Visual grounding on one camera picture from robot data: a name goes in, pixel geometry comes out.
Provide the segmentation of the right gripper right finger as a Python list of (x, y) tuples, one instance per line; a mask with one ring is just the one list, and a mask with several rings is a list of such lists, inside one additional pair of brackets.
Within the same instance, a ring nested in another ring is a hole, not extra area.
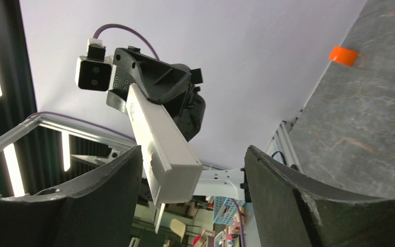
[(327, 185), (255, 146), (244, 162), (262, 246), (395, 246), (395, 199)]

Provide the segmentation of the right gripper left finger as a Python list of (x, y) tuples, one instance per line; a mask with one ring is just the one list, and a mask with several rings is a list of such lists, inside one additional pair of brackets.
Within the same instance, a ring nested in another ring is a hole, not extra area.
[(0, 198), (0, 246), (128, 246), (141, 176), (134, 146), (60, 185)]

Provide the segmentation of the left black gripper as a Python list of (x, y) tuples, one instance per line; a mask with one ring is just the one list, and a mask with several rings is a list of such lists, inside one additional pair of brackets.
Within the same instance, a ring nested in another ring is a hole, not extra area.
[(146, 56), (137, 48), (116, 48), (106, 104), (126, 113), (131, 84), (136, 84), (147, 100), (165, 104), (182, 96), (179, 113), (173, 118), (187, 142), (201, 130), (206, 103), (200, 86), (191, 86), (191, 72)]

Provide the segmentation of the long white plastic bar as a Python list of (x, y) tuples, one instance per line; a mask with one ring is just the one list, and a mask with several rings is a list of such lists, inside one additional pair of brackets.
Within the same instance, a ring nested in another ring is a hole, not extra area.
[(149, 102), (136, 83), (125, 104), (155, 204), (185, 203), (193, 197), (203, 165), (162, 105)]

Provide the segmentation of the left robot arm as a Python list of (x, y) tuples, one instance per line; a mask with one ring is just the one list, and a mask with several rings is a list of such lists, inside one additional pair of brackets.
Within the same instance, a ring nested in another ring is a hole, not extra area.
[(106, 103), (130, 119), (152, 201), (184, 203), (194, 196), (244, 200), (244, 171), (206, 170), (189, 145), (206, 107), (199, 95), (201, 70), (151, 58), (136, 47), (117, 48), (112, 65)]

